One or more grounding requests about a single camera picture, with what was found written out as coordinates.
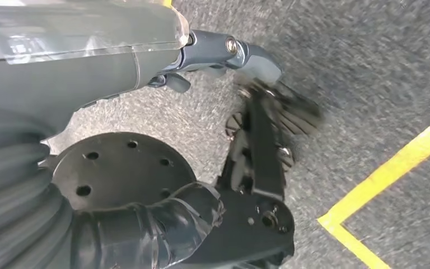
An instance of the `metal bracket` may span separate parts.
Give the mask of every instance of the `metal bracket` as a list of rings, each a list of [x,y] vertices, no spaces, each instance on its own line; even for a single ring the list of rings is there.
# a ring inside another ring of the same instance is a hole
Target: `metal bracket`
[[[177,60],[164,68],[149,86],[167,85],[178,92],[184,92],[188,90],[187,86],[190,87],[184,78],[172,80],[171,85],[168,82],[154,81],[163,81],[161,76],[169,78],[173,73],[184,71],[205,71],[214,77],[220,77],[228,69],[237,70],[247,78],[258,79],[267,85],[274,85],[283,73],[280,65],[260,46],[236,40],[227,34],[192,30],[189,43],[180,49]]]

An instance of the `black circular plate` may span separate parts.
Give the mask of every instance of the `black circular plate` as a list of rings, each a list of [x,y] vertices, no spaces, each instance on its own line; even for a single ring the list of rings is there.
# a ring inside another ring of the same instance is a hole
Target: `black circular plate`
[[[89,137],[54,158],[47,164],[54,169],[52,182],[75,210],[150,205],[196,181],[176,150],[137,133]]]

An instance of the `yellow floor tape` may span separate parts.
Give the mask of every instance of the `yellow floor tape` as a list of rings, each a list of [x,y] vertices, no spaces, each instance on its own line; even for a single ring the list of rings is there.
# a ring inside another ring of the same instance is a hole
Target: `yellow floor tape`
[[[335,204],[319,223],[370,268],[389,266],[357,240],[342,223],[368,201],[430,156],[430,126]]]

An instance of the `vacuum hose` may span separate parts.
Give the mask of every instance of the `vacuum hose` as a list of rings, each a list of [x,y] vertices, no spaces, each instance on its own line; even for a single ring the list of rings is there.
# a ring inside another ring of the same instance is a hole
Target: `vacuum hose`
[[[221,223],[219,194],[203,183],[150,206],[73,211],[38,165],[50,133],[0,110],[0,268],[166,268]]]

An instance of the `bolt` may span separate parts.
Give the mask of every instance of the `bolt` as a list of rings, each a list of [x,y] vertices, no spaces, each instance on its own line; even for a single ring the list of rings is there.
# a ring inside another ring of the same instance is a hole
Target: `bolt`
[[[227,51],[231,54],[236,54],[238,51],[238,47],[236,45],[236,40],[232,36],[229,36],[227,38],[227,41],[225,42],[225,46],[227,47]]]

